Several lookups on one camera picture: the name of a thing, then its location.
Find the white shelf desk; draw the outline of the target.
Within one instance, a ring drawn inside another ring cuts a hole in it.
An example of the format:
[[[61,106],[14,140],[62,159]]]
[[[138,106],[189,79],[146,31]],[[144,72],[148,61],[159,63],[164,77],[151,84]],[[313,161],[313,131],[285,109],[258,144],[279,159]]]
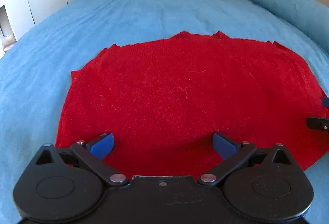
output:
[[[34,26],[28,0],[1,0],[1,39],[13,35],[18,41]]]

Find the rolled blue duvet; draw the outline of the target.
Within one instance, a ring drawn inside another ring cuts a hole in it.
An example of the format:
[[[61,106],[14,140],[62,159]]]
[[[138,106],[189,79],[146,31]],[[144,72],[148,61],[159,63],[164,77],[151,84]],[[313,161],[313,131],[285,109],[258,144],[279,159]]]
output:
[[[281,17],[328,51],[328,7],[316,0],[250,0]]]

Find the red knit sweater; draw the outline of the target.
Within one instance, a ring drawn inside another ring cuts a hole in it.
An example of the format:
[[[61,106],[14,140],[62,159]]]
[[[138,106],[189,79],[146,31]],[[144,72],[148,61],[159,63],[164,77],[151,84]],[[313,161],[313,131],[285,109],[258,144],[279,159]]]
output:
[[[105,159],[128,177],[198,177],[221,162],[212,135],[258,147],[284,144],[303,169],[328,152],[328,134],[306,126],[326,117],[308,64],[276,42],[221,32],[103,49],[71,73],[58,148],[114,135]]]

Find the blue bed sheet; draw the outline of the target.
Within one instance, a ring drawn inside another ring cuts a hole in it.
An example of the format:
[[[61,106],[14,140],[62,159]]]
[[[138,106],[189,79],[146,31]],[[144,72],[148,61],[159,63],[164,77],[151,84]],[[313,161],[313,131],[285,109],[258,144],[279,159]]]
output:
[[[328,91],[328,51],[250,0],[75,0],[28,31],[1,59],[1,223],[17,223],[18,178],[56,138],[73,70],[113,44],[164,39],[183,30],[277,41],[305,58]]]

